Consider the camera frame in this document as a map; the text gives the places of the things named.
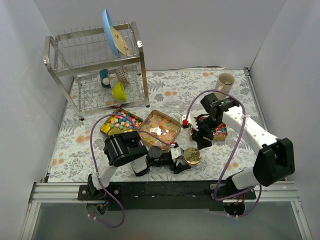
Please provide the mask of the gold round jar lid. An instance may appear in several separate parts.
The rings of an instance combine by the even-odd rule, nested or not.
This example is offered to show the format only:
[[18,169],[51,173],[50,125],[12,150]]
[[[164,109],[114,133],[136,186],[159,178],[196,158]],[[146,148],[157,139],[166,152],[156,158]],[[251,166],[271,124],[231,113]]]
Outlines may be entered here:
[[191,167],[200,163],[202,157],[200,151],[195,147],[189,147],[183,152],[185,163]]

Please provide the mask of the gold tin of star candies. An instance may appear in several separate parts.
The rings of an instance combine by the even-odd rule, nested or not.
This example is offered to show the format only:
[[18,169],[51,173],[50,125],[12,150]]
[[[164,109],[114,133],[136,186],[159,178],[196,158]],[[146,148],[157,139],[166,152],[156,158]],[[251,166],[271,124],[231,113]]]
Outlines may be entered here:
[[113,113],[114,115],[109,116],[100,127],[100,132],[105,135],[135,131],[144,121],[142,118],[120,107]]

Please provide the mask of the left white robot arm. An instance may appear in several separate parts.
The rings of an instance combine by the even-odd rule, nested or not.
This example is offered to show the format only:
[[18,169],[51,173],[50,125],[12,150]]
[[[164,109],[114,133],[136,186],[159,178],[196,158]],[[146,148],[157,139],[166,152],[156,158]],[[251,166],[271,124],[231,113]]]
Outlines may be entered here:
[[149,172],[152,167],[169,167],[174,174],[191,168],[184,160],[184,150],[176,142],[169,145],[169,151],[163,152],[159,146],[147,148],[143,145],[138,132],[125,132],[109,135],[104,141],[103,158],[97,164],[93,156],[95,173],[88,176],[89,194],[95,200],[106,196],[106,187],[116,170],[129,164],[137,177]]

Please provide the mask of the gold tin of gummy candies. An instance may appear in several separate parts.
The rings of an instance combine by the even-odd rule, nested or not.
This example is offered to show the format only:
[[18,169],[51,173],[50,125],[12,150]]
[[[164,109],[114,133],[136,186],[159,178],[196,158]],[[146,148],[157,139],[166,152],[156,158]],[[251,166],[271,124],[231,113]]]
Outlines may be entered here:
[[175,142],[181,131],[181,124],[158,110],[152,110],[138,130],[144,145],[160,147],[166,153],[170,146],[162,142],[168,144]]

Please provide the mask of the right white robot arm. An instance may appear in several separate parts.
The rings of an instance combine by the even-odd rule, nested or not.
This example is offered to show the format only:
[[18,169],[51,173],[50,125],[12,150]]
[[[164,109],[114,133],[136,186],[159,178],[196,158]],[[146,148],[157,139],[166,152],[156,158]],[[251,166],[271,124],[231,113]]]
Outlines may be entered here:
[[216,195],[237,199],[250,188],[257,185],[268,187],[295,172],[293,143],[288,138],[280,139],[264,130],[246,116],[240,102],[231,97],[219,100],[214,93],[210,93],[200,103],[206,114],[196,118],[191,134],[198,150],[212,146],[214,130],[226,124],[256,154],[253,167],[229,176],[223,186],[216,186]]

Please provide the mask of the gold tin of lollipops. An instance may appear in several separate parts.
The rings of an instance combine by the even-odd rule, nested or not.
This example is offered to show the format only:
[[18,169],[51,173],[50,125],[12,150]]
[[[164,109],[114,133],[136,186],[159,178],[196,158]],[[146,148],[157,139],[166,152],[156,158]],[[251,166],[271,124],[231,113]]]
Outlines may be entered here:
[[[200,121],[204,120],[207,116],[201,116],[199,118]],[[194,129],[190,128],[189,139],[192,140],[192,134],[194,133]],[[213,141],[224,141],[228,136],[227,126],[222,123],[213,131]]]

